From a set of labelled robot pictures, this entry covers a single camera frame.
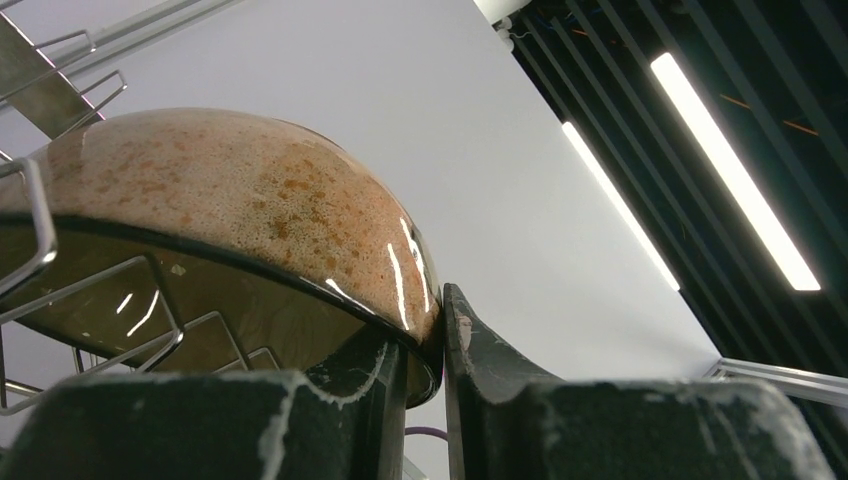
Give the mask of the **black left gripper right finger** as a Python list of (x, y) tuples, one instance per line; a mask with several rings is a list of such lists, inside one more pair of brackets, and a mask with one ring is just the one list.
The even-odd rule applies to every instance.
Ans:
[(443, 289), (455, 479), (830, 479), (799, 409), (758, 380), (570, 382)]

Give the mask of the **brown speckled bowl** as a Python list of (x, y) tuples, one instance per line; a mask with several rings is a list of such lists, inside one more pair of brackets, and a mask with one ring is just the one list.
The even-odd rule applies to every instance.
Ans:
[(295, 123), (172, 108), (32, 154), (55, 259), (1, 316), (158, 372), (305, 370), (366, 325), (406, 349), (408, 407), (441, 384), (441, 291), (414, 221), (342, 147)]

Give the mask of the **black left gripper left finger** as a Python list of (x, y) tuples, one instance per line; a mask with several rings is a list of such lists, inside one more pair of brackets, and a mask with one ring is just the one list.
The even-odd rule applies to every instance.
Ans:
[(98, 375), (63, 383), (5, 479), (397, 479), (407, 355), (364, 328), (307, 369)]

